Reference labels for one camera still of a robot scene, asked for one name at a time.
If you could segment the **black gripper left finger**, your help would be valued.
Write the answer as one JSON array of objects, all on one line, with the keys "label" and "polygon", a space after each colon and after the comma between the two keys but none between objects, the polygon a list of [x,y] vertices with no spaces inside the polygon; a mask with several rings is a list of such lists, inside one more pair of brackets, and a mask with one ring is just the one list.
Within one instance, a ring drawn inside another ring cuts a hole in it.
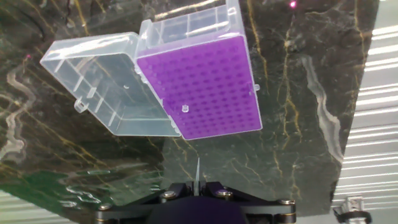
[{"label": "black gripper left finger", "polygon": [[152,210],[165,202],[194,196],[195,183],[171,184],[169,188],[150,194],[127,205],[101,204],[95,211],[95,224],[122,223],[148,217]]}]

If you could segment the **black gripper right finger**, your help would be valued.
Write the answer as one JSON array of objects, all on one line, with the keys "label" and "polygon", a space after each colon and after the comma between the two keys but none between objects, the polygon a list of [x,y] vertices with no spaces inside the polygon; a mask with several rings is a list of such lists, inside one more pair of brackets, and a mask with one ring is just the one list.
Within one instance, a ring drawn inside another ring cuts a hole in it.
[{"label": "black gripper right finger", "polygon": [[268,201],[220,182],[200,182],[200,195],[227,201],[239,208],[248,223],[296,223],[295,200]]}]

